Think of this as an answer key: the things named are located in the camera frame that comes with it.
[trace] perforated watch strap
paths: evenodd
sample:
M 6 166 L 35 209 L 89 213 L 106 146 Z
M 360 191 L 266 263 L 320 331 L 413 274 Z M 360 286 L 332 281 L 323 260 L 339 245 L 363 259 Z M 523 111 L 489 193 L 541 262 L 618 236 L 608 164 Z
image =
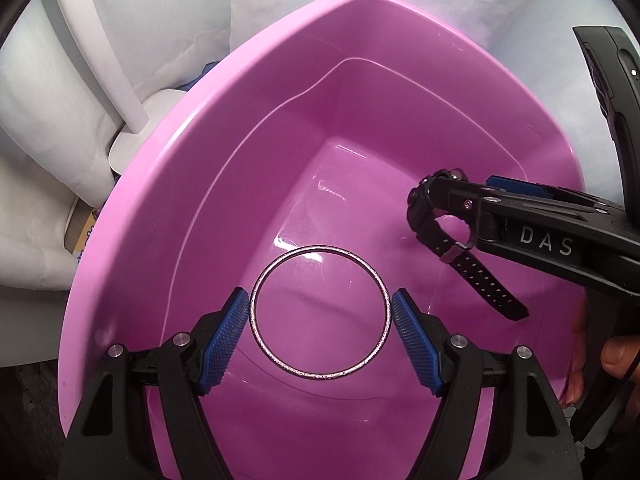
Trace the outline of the perforated watch strap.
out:
M 519 321 L 529 311 L 511 294 L 473 254 L 453 240 L 435 218 L 424 222 L 417 232 L 418 240 L 449 264 L 495 310 L 507 319 Z

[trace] silver bangle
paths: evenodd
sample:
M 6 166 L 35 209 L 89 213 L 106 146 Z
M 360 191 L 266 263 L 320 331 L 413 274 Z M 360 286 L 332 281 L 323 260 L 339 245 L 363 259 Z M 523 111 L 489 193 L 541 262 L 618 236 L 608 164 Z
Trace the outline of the silver bangle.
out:
M 264 285 L 265 280 L 269 277 L 269 275 L 281 264 L 295 258 L 296 256 L 300 256 L 301 254 L 307 253 L 330 253 L 337 254 L 338 256 L 343 256 L 352 262 L 358 264 L 361 268 L 367 271 L 367 274 L 371 276 L 380 292 L 382 293 L 382 298 L 385 302 L 385 327 L 382 330 L 382 334 L 380 335 L 380 340 L 376 344 L 375 348 L 361 361 L 357 364 L 349 368 L 345 368 L 344 370 L 340 370 L 339 372 L 332 372 L 329 374 L 314 374 L 311 372 L 304 372 L 302 370 L 298 370 L 293 366 L 286 364 L 284 361 L 279 359 L 267 346 L 267 344 L 262 339 L 262 335 L 260 334 L 260 329 L 258 328 L 258 322 L 255 317 L 255 308 L 258 301 L 258 294 L 260 294 L 260 290 Z M 307 247 L 300 247 L 297 249 L 293 249 L 288 253 L 281 254 L 275 260 L 273 260 L 266 269 L 263 270 L 262 274 L 258 277 L 258 280 L 255 282 L 254 290 L 251 291 L 250 297 L 250 323 L 251 330 L 254 333 L 254 337 L 260 349 L 264 352 L 264 354 L 276 365 L 282 368 L 284 371 L 296 375 L 298 377 L 302 377 L 304 379 L 312 379 L 316 381 L 327 381 L 330 379 L 337 379 L 340 377 L 345 377 L 349 374 L 353 374 L 357 370 L 360 370 L 362 367 L 366 366 L 377 354 L 380 352 L 381 348 L 386 342 L 386 338 L 389 335 L 389 330 L 391 328 L 391 299 L 389 297 L 389 291 L 386 290 L 385 284 L 382 282 L 382 279 L 378 275 L 378 273 L 371 267 L 367 262 L 365 262 L 361 257 L 353 254 L 345 249 L 341 249 L 338 247 L 331 247 L 328 245 L 314 245 Z

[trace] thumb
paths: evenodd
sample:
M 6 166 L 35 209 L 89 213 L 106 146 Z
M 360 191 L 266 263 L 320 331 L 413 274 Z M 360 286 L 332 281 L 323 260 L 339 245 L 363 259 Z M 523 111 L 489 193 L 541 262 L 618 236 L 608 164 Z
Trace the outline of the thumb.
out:
M 605 343 L 600 353 L 602 368 L 607 373 L 621 379 L 631 366 L 639 350 L 640 336 L 612 337 Z M 640 368 L 634 370 L 631 380 L 636 384 L 640 384 Z

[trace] pink plastic basin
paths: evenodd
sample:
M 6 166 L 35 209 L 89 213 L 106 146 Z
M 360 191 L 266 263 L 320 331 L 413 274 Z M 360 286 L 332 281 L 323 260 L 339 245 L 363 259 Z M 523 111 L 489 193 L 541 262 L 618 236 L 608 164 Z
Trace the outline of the pink plastic basin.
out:
M 238 48 L 156 128 L 104 207 L 76 275 L 60 346 L 65 431 L 108 346 L 140 350 L 190 330 L 277 255 L 308 244 L 366 259 L 389 290 L 478 346 L 533 348 L 564 388 L 582 291 L 479 258 L 531 312 L 510 322 L 416 240 L 406 196 L 440 168 L 582 189 L 565 137 L 498 62 L 399 0 L 318 0 Z M 464 226 L 443 218 L 465 236 Z M 314 372 L 354 364 L 383 325 L 357 266 L 308 254 L 264 286 L 258 322 L 279 357 Z M 222 384 L 202 399 L 238 480 L 401 480 L 437 407 L 394 328 L 346 378 L 306 381 L 259 350 L 247 326 Z M 478 470 L 490 416 L 483 394 L 462 478 Z M 165 474 L 179 474 L 159 397 L 149 398 Z

